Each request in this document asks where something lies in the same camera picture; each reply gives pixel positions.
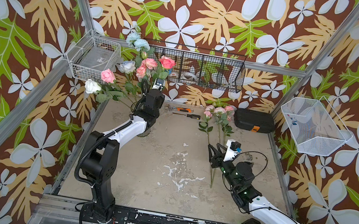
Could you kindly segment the single pink rose stem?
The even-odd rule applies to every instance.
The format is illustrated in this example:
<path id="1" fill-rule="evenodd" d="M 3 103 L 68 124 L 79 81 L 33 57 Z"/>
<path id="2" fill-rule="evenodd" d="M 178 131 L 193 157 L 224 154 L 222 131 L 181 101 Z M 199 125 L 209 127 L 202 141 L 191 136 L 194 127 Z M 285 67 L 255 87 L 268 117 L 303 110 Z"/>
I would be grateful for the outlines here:
<path id="1" fill-rule="evenodd" d="M 213 127 L 209 124 L 213 117 L 215 107 L 213 105 L 209 105 L 205 108 L 203 120 L 198 123 L 198 129 L 207 135 L 208 144 L 210 142 L 210 133 L 213 130 Z"/>

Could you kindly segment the pale pink carnation stem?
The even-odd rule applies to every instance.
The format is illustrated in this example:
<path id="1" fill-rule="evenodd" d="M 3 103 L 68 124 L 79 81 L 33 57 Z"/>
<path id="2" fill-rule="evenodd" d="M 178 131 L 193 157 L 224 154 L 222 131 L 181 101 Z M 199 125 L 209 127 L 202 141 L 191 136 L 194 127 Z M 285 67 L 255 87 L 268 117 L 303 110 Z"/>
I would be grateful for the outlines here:
<path id="1" fill-rule="evenodd" d="M 215 124 L 217 126 L 218 129 L 218 143 L 220 144 L 222 142 L 222 125 L 224 124 L 224 121 L 226 120 L 226 115 L 227 112 L 225 110 L 224 107 L 216 107 L 213 110 L 213 117 L 214 117 L 214 121 Z M 214 177 L 215 177 L 215 169 L 211 168 L 210 169 L 210 188 L 213 187 L 213 183 L 214 183 Z"/>

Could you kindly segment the pink rose cluster stem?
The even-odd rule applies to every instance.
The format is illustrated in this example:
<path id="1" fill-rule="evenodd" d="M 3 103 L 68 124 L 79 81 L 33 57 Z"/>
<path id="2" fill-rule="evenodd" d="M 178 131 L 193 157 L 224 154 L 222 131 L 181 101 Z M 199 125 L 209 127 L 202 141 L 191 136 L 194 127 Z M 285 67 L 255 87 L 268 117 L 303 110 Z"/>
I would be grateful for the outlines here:
<path id="1" fill-rule="evenodd" d="M 225 115 L 223 116 L 222 132 L 223 132 L 223 145 L 226 145 L 228 137 L 233 134 L 233 128 L 231 127 L 231 120 L 235 111 L 233 106 L 225 106 Z"/>

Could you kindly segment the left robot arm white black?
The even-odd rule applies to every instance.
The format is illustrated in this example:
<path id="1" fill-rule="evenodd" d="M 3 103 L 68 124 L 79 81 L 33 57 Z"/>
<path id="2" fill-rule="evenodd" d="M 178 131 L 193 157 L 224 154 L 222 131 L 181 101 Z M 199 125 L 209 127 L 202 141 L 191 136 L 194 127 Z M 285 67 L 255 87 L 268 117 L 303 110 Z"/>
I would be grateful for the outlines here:
<path id="1" fill-rule="evenodd" d="M 119 150 L 134 137 L 149 131 L 160 115 L 164 100 L 160 89 L 150 89 L 138 101 L 129 120 L 110 131 L 94 131 L 89 135 L 74 177 L 91 187 L 92 201 L 86 209 L 95 220 L 106 223 L 114 213 L 116 200 L 110 181 L 117 168 Z"/>

